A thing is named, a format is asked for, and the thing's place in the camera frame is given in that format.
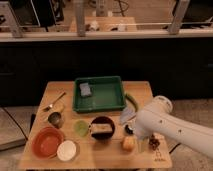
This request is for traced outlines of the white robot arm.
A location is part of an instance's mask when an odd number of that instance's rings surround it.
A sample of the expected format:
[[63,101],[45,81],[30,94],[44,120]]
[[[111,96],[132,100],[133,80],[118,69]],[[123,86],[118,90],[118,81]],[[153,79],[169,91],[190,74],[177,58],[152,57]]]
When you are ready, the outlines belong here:
[[154,132],[168,136],[213,158],[213,128],[184,121],[171,115],[173,105],[165,96],[155,96],[137,112],[133,133],[139,140]]

